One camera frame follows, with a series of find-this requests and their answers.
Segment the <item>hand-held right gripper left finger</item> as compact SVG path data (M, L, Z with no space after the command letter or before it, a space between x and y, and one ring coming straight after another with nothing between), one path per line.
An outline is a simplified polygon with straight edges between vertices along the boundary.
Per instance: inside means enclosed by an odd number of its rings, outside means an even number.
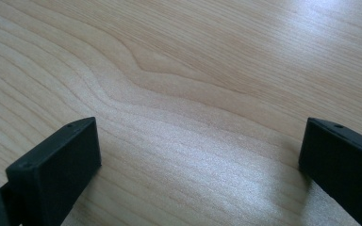
M3 186L13 226L60 226L101 167L96 119L73 121L14 161Z

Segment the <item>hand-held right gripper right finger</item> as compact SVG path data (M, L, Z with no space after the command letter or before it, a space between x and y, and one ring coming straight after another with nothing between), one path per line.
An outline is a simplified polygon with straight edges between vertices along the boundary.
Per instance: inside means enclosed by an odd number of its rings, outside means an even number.
M309 118L299 168L362 226L362 135Z

